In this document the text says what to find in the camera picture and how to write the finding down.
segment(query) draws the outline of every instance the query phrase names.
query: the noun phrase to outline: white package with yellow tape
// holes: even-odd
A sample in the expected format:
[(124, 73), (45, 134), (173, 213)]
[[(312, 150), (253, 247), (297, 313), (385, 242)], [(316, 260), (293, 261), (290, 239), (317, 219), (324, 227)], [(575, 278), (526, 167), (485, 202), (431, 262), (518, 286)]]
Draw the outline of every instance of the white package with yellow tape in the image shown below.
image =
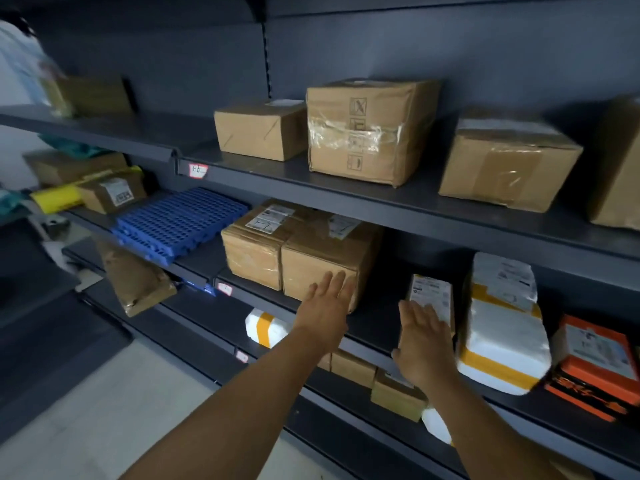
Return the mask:
[(427, 431), (437, 439), (448, 445), (453, 445), (447, 425), (444, 424), (442, 417), (432, 405), (428, 405), (427, 409), (422, 412), (422, 422), (427, 427)]
[(273, 348), (291, 331), (292, 325), (254, 308), (244, 321), (246, 334), (254, 342)]
[(551, 366), (531, 267), (476, 253), (470, 295), (458, 370), (507, 394), (526, 394)]

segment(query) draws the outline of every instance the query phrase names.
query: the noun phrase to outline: orange shoe box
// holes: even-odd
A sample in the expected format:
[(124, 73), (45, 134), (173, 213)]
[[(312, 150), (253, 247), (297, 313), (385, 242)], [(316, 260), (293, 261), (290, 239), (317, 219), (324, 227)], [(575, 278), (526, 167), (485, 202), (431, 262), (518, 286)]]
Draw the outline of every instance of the orange shoe box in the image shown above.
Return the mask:
[(607, 421), (636, 416), (640, 381), (626, 336), (565, 315), (551, 340), (548, 391)]

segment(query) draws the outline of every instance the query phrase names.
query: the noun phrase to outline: person's arm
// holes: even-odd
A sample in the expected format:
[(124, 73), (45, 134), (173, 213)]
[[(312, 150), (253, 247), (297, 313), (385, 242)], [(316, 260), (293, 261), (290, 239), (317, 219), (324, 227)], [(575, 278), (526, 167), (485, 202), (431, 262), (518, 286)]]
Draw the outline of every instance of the person's arm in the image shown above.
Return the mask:
[(449, 429), (471, 480), (566, 480), (462, 380), (451, 331), (433, 307), (401, 301), (402, 333), (392, 356)]
[(355, 279), (326, 273), (309, 287), (293, 329), (201, 404), (121, 480), (257, 478), (289, 409), (320, 359), (338, 348)]

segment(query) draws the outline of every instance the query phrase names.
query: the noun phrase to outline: hand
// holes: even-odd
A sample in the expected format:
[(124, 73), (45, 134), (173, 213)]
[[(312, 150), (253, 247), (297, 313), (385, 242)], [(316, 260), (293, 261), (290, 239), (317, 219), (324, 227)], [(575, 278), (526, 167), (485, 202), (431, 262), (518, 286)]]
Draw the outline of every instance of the hand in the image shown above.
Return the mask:
[(438, 320), (435, 310), (414, 301), (402, 300), (402, 332), (391, 357), (402, 375), (427, 397), (441, 386), (460, 380), (453, 355), (451, 329)]
[(344, 271), (335, 276), (327, 271), (320, 284), (309, 286), (293, 323), (292, 332), (306, 331), (311, 339), (317, 339), (323, 355), (336, 350), (347, 331), (347, 312), (356, 278), (352, 276), (345, 282), (344, 277)]

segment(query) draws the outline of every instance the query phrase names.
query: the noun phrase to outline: white tile floor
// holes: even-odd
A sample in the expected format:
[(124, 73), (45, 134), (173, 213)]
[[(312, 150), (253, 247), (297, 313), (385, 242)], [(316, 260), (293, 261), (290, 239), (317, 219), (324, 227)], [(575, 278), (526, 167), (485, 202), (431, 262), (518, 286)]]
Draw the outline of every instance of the white tile floor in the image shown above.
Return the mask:
[[(0, 480), (116, 480), (211, 395), (135, 341), (0, 447)], [(337, 480), (284, 440), (260, 480)]]

